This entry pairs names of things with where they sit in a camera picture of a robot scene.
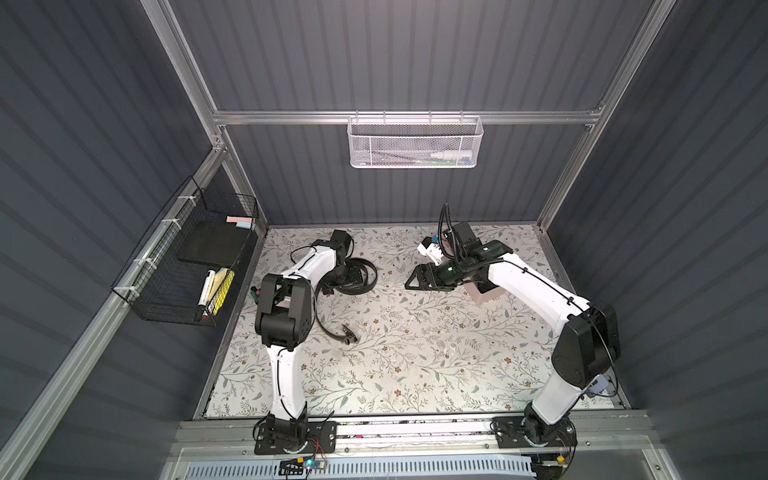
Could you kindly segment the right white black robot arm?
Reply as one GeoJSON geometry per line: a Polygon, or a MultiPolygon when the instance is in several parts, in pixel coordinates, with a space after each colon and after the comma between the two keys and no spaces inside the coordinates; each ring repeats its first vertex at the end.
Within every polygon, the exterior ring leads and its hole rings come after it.
{"type": "Polygon", "coordinates": [[[521,423],[531,442],[543,443],[568,423],[577,402],[615,367],[621,354],[615,311],[549,280],[503,242],[482,242],[468,223],[452,221],[447,203],[441,207],[437,233],[417,250],[427,262],[414,268],[404,284],[407,290],[448,292],[466,283],[502,289],[553,331],[552,373],[525,407],[521,423]]]}

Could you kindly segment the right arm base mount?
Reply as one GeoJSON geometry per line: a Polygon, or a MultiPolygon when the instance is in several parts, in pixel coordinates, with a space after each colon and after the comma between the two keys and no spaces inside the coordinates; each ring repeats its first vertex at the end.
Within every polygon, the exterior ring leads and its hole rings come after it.
{"type": "Polygon", "coordinates": [[[499,416],[491,419],[490,430],[502,449],[565,447],[578,445],[575,425],[568,415],[554,425],[537,417],[499,416]]]}

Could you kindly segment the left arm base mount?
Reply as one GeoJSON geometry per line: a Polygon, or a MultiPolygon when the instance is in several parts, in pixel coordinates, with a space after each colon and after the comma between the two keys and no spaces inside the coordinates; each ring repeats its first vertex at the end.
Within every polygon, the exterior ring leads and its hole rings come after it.
{"type": "Polygon", "coordinates": [[[253,429],[255,455],[334,453],[337,427],[335,421],[293,421],[269,416],[253,429]]]}

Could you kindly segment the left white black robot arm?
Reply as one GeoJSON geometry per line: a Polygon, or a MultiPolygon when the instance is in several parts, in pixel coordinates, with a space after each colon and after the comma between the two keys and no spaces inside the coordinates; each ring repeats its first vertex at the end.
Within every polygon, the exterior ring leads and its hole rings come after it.
{"type": "Polygon", "coordinates": [[[317,296],[361,295],[378,280],[371,262],[352,255],[354,240],[343,230],[335,230],[328,240],[314,241],[307,249],[283,272],[264,276],[255,320],[272,372],[273,401],[266,423],[275,432],[296,438],[307,433],[301,345],[317,321],[317,296]]]}

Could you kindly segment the short black leather belt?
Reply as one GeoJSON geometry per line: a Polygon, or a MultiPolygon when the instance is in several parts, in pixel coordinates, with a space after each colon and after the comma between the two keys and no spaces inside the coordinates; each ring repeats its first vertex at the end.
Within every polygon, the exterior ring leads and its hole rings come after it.
{"type": "Polygon", "coordinates": [[[378,269],[369,260],[361,257],[350,257],[341,267],[325,274],[319,281],[312,299],[313,320],[330,339],[350,345],[358,342],[351,328],[343,324],[342,334],[337,334],[326,328],[319,318],[317,300],[320,293],[333,295],[338,292],[347,296],[364,295],[372,291],[378,282],[378,269]]]}

